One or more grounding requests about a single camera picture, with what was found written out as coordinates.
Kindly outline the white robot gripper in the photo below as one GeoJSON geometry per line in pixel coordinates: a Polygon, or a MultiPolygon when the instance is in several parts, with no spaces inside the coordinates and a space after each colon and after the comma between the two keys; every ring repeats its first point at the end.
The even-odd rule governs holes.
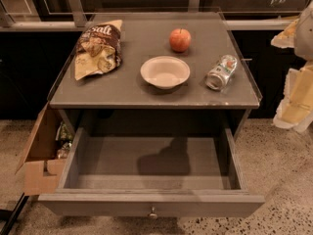
{"type": "MultiPolygon", "coordinates": [[[[293,48],[296,56],[313,60],[313,3],[301,13],[299,20],[290,23],[275,35],[271,45],[293,48]]],[[[273,118],[273,124],[282,129],[303,132],[313,122],[313,62],[300,70],[289,69],[284,87],[284,99],[273,118]]]]}

